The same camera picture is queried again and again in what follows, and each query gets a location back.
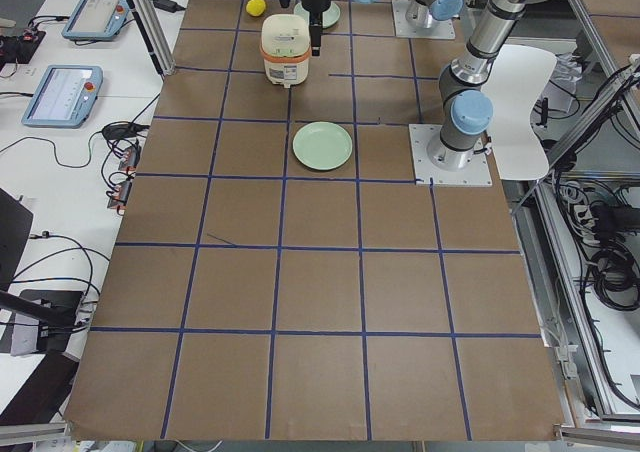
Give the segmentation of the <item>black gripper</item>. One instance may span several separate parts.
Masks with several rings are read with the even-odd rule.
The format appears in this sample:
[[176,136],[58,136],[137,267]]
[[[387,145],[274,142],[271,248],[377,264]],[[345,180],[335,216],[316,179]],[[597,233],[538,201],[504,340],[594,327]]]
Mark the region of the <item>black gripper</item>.
[[319,56],[322,44],[323,13],[330,7],[331,0],[301,0],[309,13],[311,54]]

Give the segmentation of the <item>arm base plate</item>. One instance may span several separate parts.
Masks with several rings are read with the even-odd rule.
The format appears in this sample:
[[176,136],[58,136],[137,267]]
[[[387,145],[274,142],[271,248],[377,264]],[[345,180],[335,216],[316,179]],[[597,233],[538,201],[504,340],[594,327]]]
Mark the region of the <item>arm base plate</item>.
[[416,0],[392,0],[395,36],[430,40],[454,40],[451,19],[436,20],[426,5]]
[[490,187],[487,157],[480,139],[470,150],[454,151],[441,141],[439,124],[410,124],[415,182],[424,186]]

